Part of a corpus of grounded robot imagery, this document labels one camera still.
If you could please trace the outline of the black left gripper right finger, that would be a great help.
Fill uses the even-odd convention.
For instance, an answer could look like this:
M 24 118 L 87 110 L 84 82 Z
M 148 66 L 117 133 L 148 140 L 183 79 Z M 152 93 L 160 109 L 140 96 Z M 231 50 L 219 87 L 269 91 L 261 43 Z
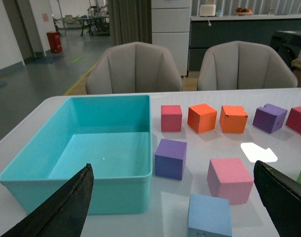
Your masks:
M 301 184 L 260 160 L 254 183 L 279 236 L 301 237 Z

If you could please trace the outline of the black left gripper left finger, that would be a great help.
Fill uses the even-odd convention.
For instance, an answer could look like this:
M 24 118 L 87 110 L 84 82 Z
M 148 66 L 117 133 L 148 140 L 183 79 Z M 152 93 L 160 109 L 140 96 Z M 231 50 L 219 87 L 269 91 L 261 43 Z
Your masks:
M 3 236 L 79 237 L 88 213 L 93 184 L 93 169 L 88 163 Z

